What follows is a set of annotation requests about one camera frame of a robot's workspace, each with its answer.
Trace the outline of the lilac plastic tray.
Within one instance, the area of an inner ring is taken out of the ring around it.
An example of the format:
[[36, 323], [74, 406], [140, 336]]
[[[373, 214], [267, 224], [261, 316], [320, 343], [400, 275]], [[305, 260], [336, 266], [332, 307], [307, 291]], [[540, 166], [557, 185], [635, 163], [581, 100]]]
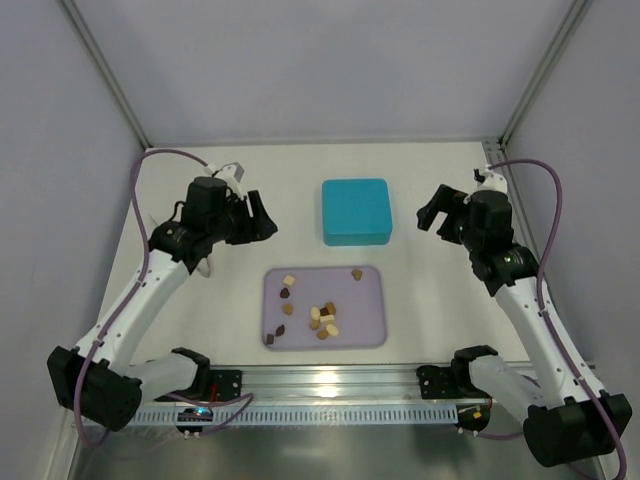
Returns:
[[[362, 271], [359, 281], [351, 272]], [[283, 283], [286, 275], [293, 276], [293, 286]], [[288, 288], [290, 296], [279, 296]], [[292, 315], [282, 308], [291, 304]], [[326, 330], [319, 320], [310, 316], [312, 307], [320, 309], [321, 316], [334, 315], [338, 336], [329, 335], [319, 340], [316, 335]], [[284, 325], [282, 335], [276, 328]], [[273, 334], [275, 341], [266, 344], [266, 336]], [[272, 351], [319, 351], [371, 349], [385, 343], [387, 322], [382, 277], [373, 266], [296, 267], [269, 270], [263, 278], [262, 340]]]

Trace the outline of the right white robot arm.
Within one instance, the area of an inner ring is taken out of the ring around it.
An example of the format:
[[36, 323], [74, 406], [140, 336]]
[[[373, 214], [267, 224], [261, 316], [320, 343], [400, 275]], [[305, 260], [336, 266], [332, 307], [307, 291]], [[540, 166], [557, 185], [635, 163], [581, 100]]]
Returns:
[[546, 284], [537, 279], [538, 262], [514, 240], [507, 194], [440, 185], [418, 210], [418, 228], [428, 230], [438, 214], [445, 216], [438, 236], [466, 248], [474, 275], [511, 321], [537, 377], [525, 379], [483, 345], [455, 352], [451, 367], [460, 387], [497, 400], [544, 467], [615, 451], [631, 405], [607, 392], [568, 337]]

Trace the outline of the teal chocolate box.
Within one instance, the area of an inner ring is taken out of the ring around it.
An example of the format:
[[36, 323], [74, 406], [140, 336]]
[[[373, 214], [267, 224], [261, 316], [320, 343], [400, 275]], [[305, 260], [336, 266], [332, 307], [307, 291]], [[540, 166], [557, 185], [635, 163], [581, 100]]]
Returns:
[[389, 243], [392, 233], [392, 229], [365, 230], [362, 232], [322, 229], [323, 241], [330, 247], [386, 245]]

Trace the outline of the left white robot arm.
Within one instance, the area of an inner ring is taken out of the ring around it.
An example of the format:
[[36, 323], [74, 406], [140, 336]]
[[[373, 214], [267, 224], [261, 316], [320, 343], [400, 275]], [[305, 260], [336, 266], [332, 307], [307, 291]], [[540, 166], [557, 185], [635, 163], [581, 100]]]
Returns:
[[117, 432], [146, 402], [172, 394], [199, 399], [209, 390], [211, 362], [202, 354], [178, 347], [138, 365], [131, 362], [133, 354], [165, 303], [215, 244], [264, 241], [278, 228], [259, 192], [243, 194], [228, 178], [195, 178], [180, 205], [178, 220], [154, 229], [137, 274], [116, 305], [74, 347], [58, 346], [47, 359], [57, 401], [77, 419]]

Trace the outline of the teal box lid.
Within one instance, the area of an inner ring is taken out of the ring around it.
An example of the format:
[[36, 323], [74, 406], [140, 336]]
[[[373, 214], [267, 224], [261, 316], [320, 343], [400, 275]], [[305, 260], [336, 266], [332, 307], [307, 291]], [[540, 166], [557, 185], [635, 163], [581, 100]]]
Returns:
[[381, 178], [329, 179], [321, 189], [322, 229], [393, 230], [388, 184]]

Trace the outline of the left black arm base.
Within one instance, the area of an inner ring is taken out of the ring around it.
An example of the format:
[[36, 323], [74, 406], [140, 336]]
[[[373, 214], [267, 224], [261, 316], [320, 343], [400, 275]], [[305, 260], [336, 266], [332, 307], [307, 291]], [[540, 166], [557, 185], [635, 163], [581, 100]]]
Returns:
[[196, 365], [191, 384], [172, 391], [172, 394], [201, 402], [225, 402], [241, 394], [241, 370], [214, 368], [207, 356], [184, 347], [174, 348], [171, 353], [181, 355]]

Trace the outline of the metal serving tongs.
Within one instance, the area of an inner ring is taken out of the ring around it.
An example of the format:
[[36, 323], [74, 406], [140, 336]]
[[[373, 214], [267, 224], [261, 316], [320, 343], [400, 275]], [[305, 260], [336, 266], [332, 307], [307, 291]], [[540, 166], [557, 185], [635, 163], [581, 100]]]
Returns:
[[[157, 228], [159, 226], [159, 222], [151, 215], [147, 214], [147, 219], [153, 228]], [[204, 278], [210, 278], [213, 273], [213, 258], [212, 255], [209, 254], [205, 259], [201, 260], [197, 266], [197, 271]]]

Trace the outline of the aluminium mounting rail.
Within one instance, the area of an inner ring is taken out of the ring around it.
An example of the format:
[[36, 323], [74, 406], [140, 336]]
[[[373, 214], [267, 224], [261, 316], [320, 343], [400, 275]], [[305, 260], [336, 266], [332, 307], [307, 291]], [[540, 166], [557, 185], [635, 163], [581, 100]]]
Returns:
[[[416, 369], [408, 365], [359, 365], [355, 369], [231, 368], [242, 371], [241, 394], [265, 398], [420, 398]], [[204, 405], [170, 393], [145, 393], [144, 383], [134, 375], [120, 377], [102, 365], [86, 373], [80, 392], [80, 413], [109, 428], [128, 423], [140, 406], [149, 402], [184, 402]], [[212, 402], [221, 405], [225, 402]]]

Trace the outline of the aluminium frame post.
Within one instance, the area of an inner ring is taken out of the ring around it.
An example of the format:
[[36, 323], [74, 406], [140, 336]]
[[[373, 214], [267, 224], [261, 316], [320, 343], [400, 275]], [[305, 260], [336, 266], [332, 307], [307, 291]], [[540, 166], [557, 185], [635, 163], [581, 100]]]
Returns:
[[150, 148], [152, 146], [152, 143], [144, 132], [144, 129], [136, 114], [134, 113], [130, 102], [126, 98], [123, 88], [117, 80], [106, 56], [104, 55], [87, 21], [81, 13], [77, 2], [72, 0], [60, 0], [57, 1], [57, 4], [61, 8], [65, 16], [68, 18], [72, 29], [79, 38], [81, 45], [89, 55], [91, 62], [98, 71], [99, 76], [101, 77], [119, 111], [123, 115], [129, 129], [135, 136], [138, 144], [143, 149]]
[[545, 274], [567, 329], [585, 344], [604, 311], [596, 278], [601, 259], [587, 256], [596, 253], [604, 236], [602, 222], [591, 219], [607, 185], [595, 96], [605, 88], [597, 64], [606, 52], [600, 36], [612, 7], [605, 1], [573, 1], [568, 7], [534, 68], [531, 88], [497, 141], [500, 154], [490, 161], [513, 162], [501, 172], [509, 182], [518, 239], [536, 256], [544, 251], [555, 213], [555, 185], [546, 171], [517, 160], [538, 159], [557, 172], [563, 211]]

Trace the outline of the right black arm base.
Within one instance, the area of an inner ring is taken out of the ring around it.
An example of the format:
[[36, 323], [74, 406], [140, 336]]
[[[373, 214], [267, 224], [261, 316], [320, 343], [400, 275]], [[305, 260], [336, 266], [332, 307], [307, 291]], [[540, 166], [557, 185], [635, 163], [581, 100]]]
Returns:
[[416, 369], [423, 400], [487, 399], [489, 395], [476, 388], [470, 377], [472, 361], [498, 352], [488, 345], [467, 347], [454, 352], [448, 366], [422, 365]]

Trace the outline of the right aluminium frame post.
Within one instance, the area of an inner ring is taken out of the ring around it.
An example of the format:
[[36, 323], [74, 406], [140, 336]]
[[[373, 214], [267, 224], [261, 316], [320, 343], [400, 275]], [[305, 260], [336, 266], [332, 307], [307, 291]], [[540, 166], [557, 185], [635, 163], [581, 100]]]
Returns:
[[573, 1], [568, 7], [534, 68], [531, 88], [497, 141], [500, 154], [490, 161], [513, 162], [501, 172], [509, 182], [518, 239], [536, 256], [544, 251], [555, 213], [555, 185], [546, 171], [517, 160], [538, 159], [557, 172], [563, 211], [545, 274], [567, 329], [585, 344], [604, 311], [596, 278], [601, 259], [587, 256], [596, 253], [604, 236], [602, 222], [591, 219], [607, 185], [595, 96], [605, 88], [597, 64], [606, 52], [600, 36], [612, 7], [605, 1]]

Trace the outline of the white almond chocolate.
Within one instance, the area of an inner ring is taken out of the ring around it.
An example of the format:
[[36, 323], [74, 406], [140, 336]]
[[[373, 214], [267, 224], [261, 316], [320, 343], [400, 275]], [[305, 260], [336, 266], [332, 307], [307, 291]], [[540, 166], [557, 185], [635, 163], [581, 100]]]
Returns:
[[326, 331], [331, 336], [338, 336], [340, 334], [339, 329], [334, 324], [327, 325]]

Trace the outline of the left aluminium frame post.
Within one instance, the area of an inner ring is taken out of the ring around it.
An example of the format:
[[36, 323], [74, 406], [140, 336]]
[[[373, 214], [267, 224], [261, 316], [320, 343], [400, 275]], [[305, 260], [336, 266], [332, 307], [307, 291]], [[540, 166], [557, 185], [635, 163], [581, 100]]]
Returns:
[[123, 115], [129, 129], [135, 136], [138, 144], [143, 149], [150, 148], [152, 146], [152, 143], [144, 132], [144, 129], [136, 114], [134, 113], [130, 102], [126, 98], [123, 88], [117, 80], [106, 56], [104, 55], [87, 21], [81, 13], [77, 2], [72, 0], [60, 0], [57, 1], [57, 4], [61, 8], [65, 16], [68, 18], [72, 29], [79, 38], [81, 45], [89, 55], [91, 62], [98, 71], [99, 76], [101, 77], [119, 111]]

